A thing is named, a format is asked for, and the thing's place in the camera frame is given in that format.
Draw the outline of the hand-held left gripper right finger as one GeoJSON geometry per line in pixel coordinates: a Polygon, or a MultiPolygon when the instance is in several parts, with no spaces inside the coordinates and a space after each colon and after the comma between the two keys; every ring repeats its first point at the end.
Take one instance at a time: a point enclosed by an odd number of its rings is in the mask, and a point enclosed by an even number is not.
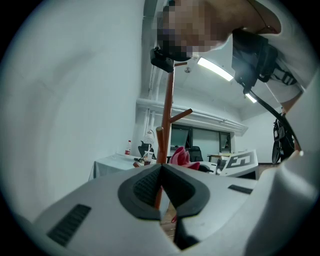
{"type": "Polygon", "coordinates": [[[173,204],[174,241],[162,237],[165,250],[229,250],[240,228],[227,223],[256,186],[251,179],[207,174],[173,164],[162,165],[161,185],[173,204]]]}

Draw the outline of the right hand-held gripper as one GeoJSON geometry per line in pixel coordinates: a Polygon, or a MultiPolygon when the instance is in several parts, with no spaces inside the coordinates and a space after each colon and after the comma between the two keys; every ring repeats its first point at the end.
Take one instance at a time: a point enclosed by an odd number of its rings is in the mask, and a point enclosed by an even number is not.
{"type": "Polygon", "coordinates": [[[200,161],[198,170],[225,177],[251,180],[259,178],[259,164],[255,149],[221,156],[217,164],[200,161]]]}

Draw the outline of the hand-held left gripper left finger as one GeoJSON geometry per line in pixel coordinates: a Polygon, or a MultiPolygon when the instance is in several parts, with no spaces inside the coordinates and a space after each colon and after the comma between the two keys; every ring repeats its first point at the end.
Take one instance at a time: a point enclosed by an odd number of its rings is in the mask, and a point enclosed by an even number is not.
{"type": "Polygon", "coordinates": [[[34,225],[59,255],[176,256],[180,250],[154,207],[161,170],[151,164],[95,178],[44,210],[34,225]]]}

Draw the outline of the pink towel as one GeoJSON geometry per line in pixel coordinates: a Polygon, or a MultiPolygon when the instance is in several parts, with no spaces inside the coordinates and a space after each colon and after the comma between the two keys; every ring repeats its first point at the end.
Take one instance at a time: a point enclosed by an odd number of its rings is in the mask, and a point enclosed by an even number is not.
{"type": "Polygon", "coordinates": [[[169,164],[182,166],[184,168],[192,169],[192,170],[199,170],[200,163],[199,162],[191,162],[190,161],[190,154],[186,149],[181,146],[179,147],[174,154],[169,159],[169,164]]]}

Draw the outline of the wooden coat rack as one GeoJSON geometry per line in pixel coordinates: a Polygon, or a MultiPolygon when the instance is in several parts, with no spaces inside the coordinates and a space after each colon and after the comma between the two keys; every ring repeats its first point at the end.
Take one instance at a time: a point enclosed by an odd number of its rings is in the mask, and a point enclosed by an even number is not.
{"type": "Polygon", "coordinates": [[[161,122],[161,126],[158,126],[156,128],[156,136],[157,136],[157,142],[158,142],[158,152],[156,157],[157,164],[165,164],[167,161],[171,124],[192,113],[192,109],[187,109],[184,112],[172,117],[174,76],[175,76],[174,71],[168,74],[167,88],[166,88],[164,106],[163,106],[162,122],[161,122]]]}

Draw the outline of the person's left forearm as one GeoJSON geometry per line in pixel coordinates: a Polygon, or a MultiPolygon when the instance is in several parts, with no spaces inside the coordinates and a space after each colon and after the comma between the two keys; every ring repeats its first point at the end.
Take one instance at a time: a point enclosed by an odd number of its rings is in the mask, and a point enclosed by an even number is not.
{"type": "MultiPolygon", "coordinates": [[[[282,111],[287,114],[299,98],[300,98],[300,94],[292,98],[291,100],[281,103],[282,111]]],[[[297,142],[297,140],[294,139],[294,152],[291,154],[291,157],[297,156],[300,153],[300,151],[301,151],[301,147],[297,142]]]]}

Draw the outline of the black office chair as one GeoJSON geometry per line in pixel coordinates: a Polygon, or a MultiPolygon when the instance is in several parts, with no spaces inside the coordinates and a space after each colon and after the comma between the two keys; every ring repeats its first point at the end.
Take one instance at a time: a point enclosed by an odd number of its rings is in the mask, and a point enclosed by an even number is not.
{"type": "Polygon", "coordinates": [[[138,146],[138,151],[139,151],[141,157],[143,157],[148,150],[151,152],[152,159],[156,159],[152,145],[149,143],[144,143],[144,141],[141,140],[141,145],[138,146]]]}
{"type": "Polygon", "coordinates": [[[189,152],[190,162],[202,162],[203,161],[201,149],[198,146],[192,146],[188,152],[189,152]]]}

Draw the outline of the dark framed window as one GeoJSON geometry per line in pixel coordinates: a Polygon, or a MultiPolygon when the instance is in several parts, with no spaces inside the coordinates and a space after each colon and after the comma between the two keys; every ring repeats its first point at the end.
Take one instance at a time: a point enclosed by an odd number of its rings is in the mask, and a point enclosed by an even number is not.
{"type": "Polygon", "coordinates": [[[179,147],[189,151],[192,146],[198,146],[205,162],[208,162],[207,154],[232,152],[231,134],[224,131],[173,124],[169,142],[169,156],[172,156],[179,147]]]}

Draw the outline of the table with light blue tablecloth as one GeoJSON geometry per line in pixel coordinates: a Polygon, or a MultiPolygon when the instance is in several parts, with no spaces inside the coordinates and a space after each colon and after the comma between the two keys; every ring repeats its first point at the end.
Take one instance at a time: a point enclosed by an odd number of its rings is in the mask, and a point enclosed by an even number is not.
{"type": "Polygon", "coordinates": [[[88,180],[90,181],[108,174],[130,170],[134,168],[135,163],[138,164],[138,167],[141,167],[144,165],[144,162],[142,160],[139,161],[139,159],[137,156],[118,153],[97,159],[92,165],[88,180]]]}

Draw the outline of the white ceiling pipes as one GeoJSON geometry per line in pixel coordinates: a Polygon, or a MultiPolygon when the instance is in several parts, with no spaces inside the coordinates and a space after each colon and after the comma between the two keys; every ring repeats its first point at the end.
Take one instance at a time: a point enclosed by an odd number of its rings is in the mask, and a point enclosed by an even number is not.
{"type": "MultiPolygon", "coordinates": [[[[136,100],[136,106],[139,109],[149,109],[151,112],[155,112],[156,115],[162,115],[164,111],[163,102],[150,99],[138,98],[136,100]]],[[[249,129],[248,126],[240,122],[195,108],[192,108],[192,113],[177,120],[177,122],[217,131],[234,132],[240,136],[249,129]]]]}

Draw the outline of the white desk fan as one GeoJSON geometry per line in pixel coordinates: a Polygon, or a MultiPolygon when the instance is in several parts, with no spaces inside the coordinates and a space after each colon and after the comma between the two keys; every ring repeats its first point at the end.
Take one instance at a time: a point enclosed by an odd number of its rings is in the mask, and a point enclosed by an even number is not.
{"type": "Polygon", "coordinates": [[[153,132],[152,129],[150,129],[149,131],[147,131],[143,137],[143,142],[145,144],[150,144],[153,145],[155,142],[155,133],[153,132]]]}

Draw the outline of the long ceiling light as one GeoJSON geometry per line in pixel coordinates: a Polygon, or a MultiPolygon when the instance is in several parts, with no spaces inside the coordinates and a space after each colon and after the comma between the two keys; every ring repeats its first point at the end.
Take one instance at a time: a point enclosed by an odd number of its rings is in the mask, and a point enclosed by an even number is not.
{"type": "Polygon", "coordinates": [[[201,57],[198,62],[198,65],[214,72],[215,74],[219,75],[220,77],[224,78],[226,81],[230,82],[234,77],[229,74],[227,71],[219,67],[218,65],[214,64],[213,62],[201,57]]]}

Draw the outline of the black chest box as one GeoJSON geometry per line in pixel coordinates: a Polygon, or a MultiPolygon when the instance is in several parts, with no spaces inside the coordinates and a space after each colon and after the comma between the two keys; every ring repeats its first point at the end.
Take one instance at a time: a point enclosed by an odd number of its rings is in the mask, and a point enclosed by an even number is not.
{"type": "Polygon", "coordinates": [[[269,81],[276,68],[278,51],[268,39],[240,28],[232,32],[232,43],[234,79],[243,87],[243,93],[248,94],[257,80],[269,81]]]}

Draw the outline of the person's white shirt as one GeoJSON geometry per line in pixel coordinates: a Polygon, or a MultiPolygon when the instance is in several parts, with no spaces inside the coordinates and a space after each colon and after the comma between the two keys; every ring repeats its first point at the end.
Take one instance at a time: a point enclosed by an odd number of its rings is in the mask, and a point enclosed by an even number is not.
{"type": "Polygon", "coordinates": [[[297,95],[302,96],[316,71],[320,69],[320,60],[302,27],[292,14],[278,0],[257,0],[270,9],[279,19],[279,34],[258,34],[268,39],[270,45],[278,51],[277,64],[296,79],[296,83],[285,85],[275,74],[266,86],[278,103],[287,102],[297,95]]]}

